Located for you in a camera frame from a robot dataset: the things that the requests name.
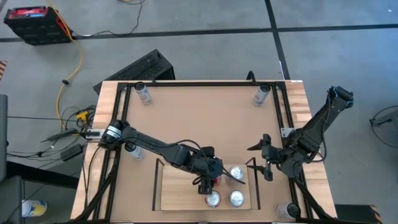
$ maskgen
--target table leg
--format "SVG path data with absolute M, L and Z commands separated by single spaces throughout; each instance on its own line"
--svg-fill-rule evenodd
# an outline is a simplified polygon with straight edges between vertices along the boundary
M 21 176 L 23 180 L 68 187 L 71 189 L 77 189 L 79 183 L 79 178 L 77 177 L 7 161 L 7 177 L 10 178 L 16 175 Z

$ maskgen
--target red battery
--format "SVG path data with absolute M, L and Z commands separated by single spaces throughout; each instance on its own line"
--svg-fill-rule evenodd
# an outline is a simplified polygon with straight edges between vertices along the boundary
M 68 36 L 69 28 L 63 25 L 61 18 L 51 7 L 8 9 L 4 23 L 30 45 L 60 44 L 71 41 Z

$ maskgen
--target yellow cable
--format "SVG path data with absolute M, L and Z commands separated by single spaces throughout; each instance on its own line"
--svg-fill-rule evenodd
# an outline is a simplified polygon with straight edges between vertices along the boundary
M 74 78 L 74 77 L 77 75 L 77 73 L 79 72 L 81 66 L 83 65 L 83 49 L 82 49 L 81 45 L 80 45 L 77 41 L 73 40 L 72 35 L 71 35 L 71 33 L 70 33 L 70 31 L 69 31 L 69 28 L 68 28 L 68 26 L 67 26 L 67 23 L 62 19 L 61 15 L 58 13 L 58 11 L 57 11 L 57 9 L 54 7 L 54 5 L 50 2 L 50 0 L 46 0 L 46 2 L 47 2 L 47 4 L 48 4 L 51 8 L 54 9 L 54 12 L 56 13 L 56 15 L 61 19 L 62 24 L 63 24 L 63 25 L 65 26 L 65 28 L 66 28 L 66 32 L 67 32 L 67 34 L 68 34 L 68 36 L 69 36 L 69 39 L 70 39 L 72 42 L 74 42 L 74 43 L 76 44 L 76 46 L 78 47 L 78 49 L 79 49 L 79 51 L 80 51 L 80 62 L 79 62 L 79 65 L 77 66 L 77 68 L 75 69 L 75 71 L 73 71 L 73 73 L 70 74 L 70 75 L 68 76 L 68 78 L 66 79 L 66 81 L 70 81 L 72 78 Z M 58 116 L 58 119 L 60 120 L 60 123 L 61 123 L 62 128 L 65 128 L 65 125 L 64 125 L 63 121 L 61 120 L 61 116 L 60 116 L 60 100 L 61 100 L 61 94 L 62 94 L 62 91 L 63 91 L 63 87 L 64 87 L 64 86 L 65 86 L 65 84 L 62 84 L 62 86 L 61 86 L 61 88 L 60 88 L 60 91 L 58 92 L 57 103 L 56 103 L 57 116 Z

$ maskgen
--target black box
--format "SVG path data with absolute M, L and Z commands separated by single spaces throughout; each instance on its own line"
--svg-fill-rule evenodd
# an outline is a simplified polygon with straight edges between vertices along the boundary
M 136 60 L 104 81 L 110 80 L 175 80 L 173 65 L 157 50 Z M 102 82 L 93 87 L 99 95 Z
M 8 9 L 4 23 L 30 45 L 60 44 L 71 41 L 67 34 L 69 28 L 63 25 L 61 18 L 51 7 Z

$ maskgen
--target wooden tray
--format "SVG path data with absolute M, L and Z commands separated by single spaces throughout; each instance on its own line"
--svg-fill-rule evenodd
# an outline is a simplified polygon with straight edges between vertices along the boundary
M 192 185 L 192 181 L 197 176 L 166 165 L 162 173 L 162 190 L 160 195 L 160 209 L 166 210 L 244 210 L 252 209 L 250 199 L 250 186 L 248 178 L 248 168 L 246 165 L 224 165 L 227 170 L 233 166 L 239 166 L 244 172 L 244 182 L 227 181 L 228 177 L 222 175 L 219 186 L 214 186 L 213 190 L 221 195 L 221 203 L 216 208 L 211 208 L 206 204 L 206 195 L 198 194 L 198 186 Z M 229 204 L 228 195 L 239 190 L 244 194 L 244 204 L 235 208 Z

